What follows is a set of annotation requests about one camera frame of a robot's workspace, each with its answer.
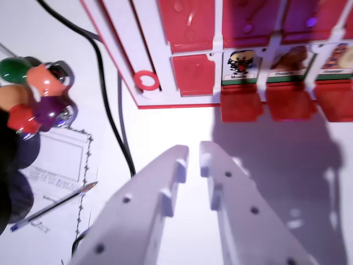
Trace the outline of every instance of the black cable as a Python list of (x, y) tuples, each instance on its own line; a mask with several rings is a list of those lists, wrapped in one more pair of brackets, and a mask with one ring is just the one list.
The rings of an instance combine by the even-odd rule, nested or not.
[(127, 149), (128, 153), (131, 155), (129, 143), (127, 142), (126, 137), (124, 115), (122, 114), (122, 78), (119, 72), (117, 72), (117, 111), (119, 113), (122, 141), (124, 142), (125, 148)]
[(89, 43), (93, 46), (93, 49), (97, 55), (97, 62), (98, 62), (98, 69), (99, 69), (99, 79), (100, 79), (100, 87), (101, 87), (101, 93), (103, 97), (103, 102), (104, 102), (104, 107), (106, 111), (106, 115), (108, 116), (108, 120), (110, 123), (110, 126), (114, 132), (114, 135), (117, 139), (117, 142), (119, 143), (119, 146), (121, 148), (122, 153), (124, 154), (125, 160), (127, 162), (127, 165), (129, 166), (130, 170), (130, 175), (133, 177), (136, 174), (135, 171), (135, 166), (133, 164), (131, 155), (127, 151), (127, 149), (124, 146), (124, 143), (121, 141), (121, 137), (119, 135), (119, 132), (115, 126), (113, 117), (111, 115), (110, 107), (109, 107), (109, 102), (108, 102), (108, 96), (106, 93), (106, 87), (105, 87), (105, 78), (104, 78), (104, 69), (103, 69), (103, 60), (100, 54), (100, 50), (95, 43), (95, 41), (85, 32), (82, 30), (80, 27), (76, 26), (66, 18), (64, 18), (62, 15), (58, 14), (56, 11), (54, 11), (50, 6), (48, 6), (43, 0), (37, 0), (37, 2), (49, 13), (51, 14), (54, 18), (59, 20), (62, 24), (70, 28), (71, 30), (75, 31), (77, 34), (81, 35), (82, 37), (86, 38)]
[(84, 232), (82, 232), (73, 242), (72, 244), (72, 248), (71, 248), (71, 257), (74, 255), (75, 251), (78, 248), (78, 244), (80, 243), (81, 240), (84, 239), (84, 237), (86, 236), (87, 232), (89, 229), (85, 230)]
[(99, 36), (98, 34), (93, 33), (93, 32), (90, 32), (90, 31), (85, 30), (85, 29), (83, 29), (83, 28), (79, 28), (79, 29), (82, 30), (82, 31), (84, 31), (88, 36), (91, 37), (91, 39), (94, 39), (94, 40), (99, 41), (100, 43), (103, 43), (102, 40), (101, 40), (101, 38), (100, 38), (100, 36)]

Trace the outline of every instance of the green balloon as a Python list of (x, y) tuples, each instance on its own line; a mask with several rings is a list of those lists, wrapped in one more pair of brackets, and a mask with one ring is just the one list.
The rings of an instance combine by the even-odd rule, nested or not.
[(0, 76), (7, 82), (23, 84), (31, 64), (21, 57), (6, 58), (0, 61)]

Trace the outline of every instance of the orange balloon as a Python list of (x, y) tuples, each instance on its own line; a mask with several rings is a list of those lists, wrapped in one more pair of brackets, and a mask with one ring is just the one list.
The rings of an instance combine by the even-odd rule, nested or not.
[(31, 90), (21, 84), (8, 84), (0, 87), (0, 109), (8, 112), (18, 104), (28, 104)]

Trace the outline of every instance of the red plastic ring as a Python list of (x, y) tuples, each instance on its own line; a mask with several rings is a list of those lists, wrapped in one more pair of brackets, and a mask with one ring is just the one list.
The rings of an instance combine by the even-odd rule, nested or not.
[[(154, 84), (152, 86), (145, 86), (141, 80), (142, 76), (152, 77), (154, 80)], [(147, 70), (138, 71), (133, 76), (133, 80), (134, 80), (135, 84), (138, 86), (138, 88), (140, 88), (142, 90), (153, 91), (159, 87), (159, 80), (158, 80), (157, 75), (155, 73), (147, 71)]]

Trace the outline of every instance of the purple balloon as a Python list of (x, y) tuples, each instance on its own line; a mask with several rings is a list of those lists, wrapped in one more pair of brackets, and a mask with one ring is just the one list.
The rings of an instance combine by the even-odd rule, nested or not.
[(33, 110), (35, 119), (42, 123), (41, 130), (49, 131), (56, 117), (67, 107), (69, 103), (62, 96), (42, 97)]

